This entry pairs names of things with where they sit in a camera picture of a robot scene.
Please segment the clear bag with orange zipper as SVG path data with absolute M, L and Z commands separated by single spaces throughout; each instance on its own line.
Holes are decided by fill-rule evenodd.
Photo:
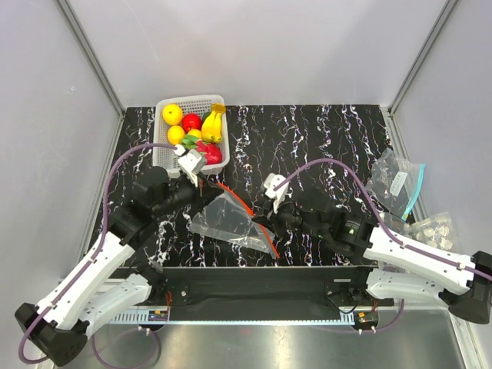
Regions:
M 223 193 L 191 219 L 188 230 L 279 258 L 274 234 L 253 221 L 253 211 L 230 188 L 218 187 Z

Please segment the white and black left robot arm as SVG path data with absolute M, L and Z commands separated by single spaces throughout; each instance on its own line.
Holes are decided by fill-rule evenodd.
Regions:
M 24 303 L 15 319 L 31 341 L 59 367 L 73 361 L 88 339 L 120 312 L 140 303 L 158 304 L 166 294 L 166 277 L 153 267 L 136 267 L 124 281 L 97 296 L 97 290 L 120 265 L 157 234 L 165 215 L 191 207 L 201 211 L 222 188 L 204 175 L 171 179 L 153 167 L 133 184 L 131 197 L 105 220 L 96 244 L 69 275 L 36 304 Z

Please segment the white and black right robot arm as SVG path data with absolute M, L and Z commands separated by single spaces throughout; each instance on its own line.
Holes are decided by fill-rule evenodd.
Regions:
M 435 301 L 450 313 L 475 324 L 491 318 L 491 256 L 478 251 L 456 254 L 432 248 L 334 207 L 323 210 L 286 201 L 278 208 L 268 201 L 253 217 L 277 236 L 301 232 L 322 240 L 347 257 L 380 261 L 407 271 L 407 275 L 375 268 L 354 273 L 349 295 L 356 304 L 372 299 Z

